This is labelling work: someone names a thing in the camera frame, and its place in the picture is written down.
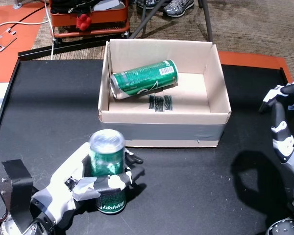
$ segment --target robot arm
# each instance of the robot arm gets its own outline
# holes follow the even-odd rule
[[[288,128],[283,104],[294,110],[294,83],[270,90],[259,111],[272,107],[273,148],[281,163],[294,174],[294,137]]]
[[[272,107],[272,144],[281,164],[294,174],[294,137],[288,128],[284,105],[294,110],[294,83],[286,86],[277,86],[268,92],[260,107],[260,112]],[[294,219],[287,218],[273,224],[267,235],[284,234],[294,235]]]
[[[76,209],[76,202],[122,191],[144,172],[142,167],[126,166],[125,172],[118,175],[84,177],[83,161],[88,153],[87,142],[54,172],[46,188],[33,195],[32,178],[22,161],[3,162],[4,169],[0,171],[0,195],[7,211],[4,218],[0,219],[0,234],[52,234],[53,227],[62,220],[63,214]],[[131,155],[130,162],[143,163],[142,159],[128,150],[126,153],[126,160]]]
[[[86,142],[54,172],[50,184],[32,196],[44,206],[44,213],[53,224],[58,224],[66,211],[76,209],[74,201],[84,201],[119,192],[131,185],[144,172],[142,167],[132,169],[126,167],[125,173],[119,175],[84,178],[82,162],[88,153],[89,143]]]

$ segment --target can lid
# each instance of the can lid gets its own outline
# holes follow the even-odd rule
[[[125,147],[125,139],[116,130],[104,129],[95,132],[90,137],[89,145],[97,153],[109,154],[123,149]]]
[[[110,77],[110,90],[112,92],[113,97],[116,99],[117,95],[120,93],[119,85],[114,75]]]

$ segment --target black tabletop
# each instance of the black tabletop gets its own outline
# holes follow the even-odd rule
[[[46,187],[100,129],[101,68],[101,60],[21,62],[0,126],[0,161],[22,159],[34,185]],[[288,216],[294,178],[272,149],[270,114],[257,113],[267,91],[285,84],[282,73],[222,68],[232,115],[218,147],[132,149],[146,173],[127,192],[125,210],[105,215],[84,207],[64,233],[256,235]]]

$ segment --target aluminum can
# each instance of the aluminum can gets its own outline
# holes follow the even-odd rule
[[[110,89],[115,99],[148,92],[178,82],[178,71],[173,60],[111,75]]]
[[[95,132],[89,141],[91,176],[116,175],[124,172],[125,139],[123,135],[111,129]],[[120,212],[126,205],[124,190],[96,199],[96,207],[106,214]]]

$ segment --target cardboard box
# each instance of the cardboard box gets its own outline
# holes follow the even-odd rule
[[[110,92],[113,73],[172,59],[178,86],[156,90],[171,95],[173,110],[149,109],[149,96],[115,100]],[[120,131],[126,146],[216,147],[231,107],[216,45],[210,42],[116,39],[107,42],[98,116],[102,128]]]

